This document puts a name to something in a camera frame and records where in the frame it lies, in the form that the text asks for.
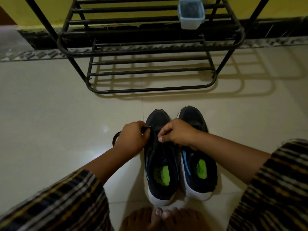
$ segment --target bare foot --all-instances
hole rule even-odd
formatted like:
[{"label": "bare foot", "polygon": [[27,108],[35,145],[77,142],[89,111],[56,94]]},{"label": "bare foot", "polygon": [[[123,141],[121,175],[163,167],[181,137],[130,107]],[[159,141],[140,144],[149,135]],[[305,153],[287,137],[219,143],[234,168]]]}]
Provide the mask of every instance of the bare foot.
[{"label": "bare foot", "polygon": [[167,231],[211,230],[201,212],[192,209],[173,208],[164,211],[162,217]]},{"label": "bare foot", "polygon": [[155,231],[163,225],[160,208],[141,208],[132,212],[121,224],[119,231]]}]

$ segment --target plaid fabric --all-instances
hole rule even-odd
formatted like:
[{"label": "plaid fabric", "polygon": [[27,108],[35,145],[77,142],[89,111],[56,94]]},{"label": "plaid fabric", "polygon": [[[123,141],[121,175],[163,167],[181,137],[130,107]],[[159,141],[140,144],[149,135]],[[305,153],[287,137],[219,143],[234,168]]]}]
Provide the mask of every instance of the plaid fabric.
[{"label": "plaid fabric", "polygon": [[79,170],[0,217],[0,230],[113,230],[100,181]]},{"label": "plaid fabric", "polygon": [[308,142],[293,140],[260,168],[228,230],[308,230]]}]

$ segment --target insole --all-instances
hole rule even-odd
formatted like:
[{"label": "insole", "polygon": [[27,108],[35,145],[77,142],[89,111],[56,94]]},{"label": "insole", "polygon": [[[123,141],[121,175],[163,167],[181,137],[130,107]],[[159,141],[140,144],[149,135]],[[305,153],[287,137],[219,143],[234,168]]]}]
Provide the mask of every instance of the insole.
[{"label": "insole", "polygon": [[201,178],[206,179],[208,177],[208,172],[206,170],[206,164],[203,159],[200,159],[195,167],[195,174]]},{"label": "insole", "polygon": [[170,175],[167,165],[154,168],[154,180],[162,186],[169,186]]}]

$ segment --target plastic container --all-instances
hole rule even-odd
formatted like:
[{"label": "plastic container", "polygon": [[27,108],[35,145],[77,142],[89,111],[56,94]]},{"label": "plastic container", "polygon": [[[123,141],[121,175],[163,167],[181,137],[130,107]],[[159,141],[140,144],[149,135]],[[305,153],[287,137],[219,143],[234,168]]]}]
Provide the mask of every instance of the plastic container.
[{"label": "plastic container", "polygon": [[196,30],[205,21],[205,11],[201,0],[180,0],[177,11],[182,29]]}]

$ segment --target pair of shoes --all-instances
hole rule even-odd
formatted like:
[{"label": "pair of shoes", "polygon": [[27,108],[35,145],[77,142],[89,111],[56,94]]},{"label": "pair of shoes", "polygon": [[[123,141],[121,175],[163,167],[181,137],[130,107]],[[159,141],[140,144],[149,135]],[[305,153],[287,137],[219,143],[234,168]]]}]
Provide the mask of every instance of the pair of shoes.
[{"label": "pair of shoes", "polygon": [[[179,119],[194,128],[208,132],[200,111],[186,106],[179,112]],[[190,147],[177,147],[173,143],[161,143],[157,135],[170,122],[162,109],[154,110],[146,124],[151,127],[151,136],[144,147],[144,190],[155,206],[169,205],[181,184],[186,196],[206,200],[217,185],[216,162],[201,151]]]}]

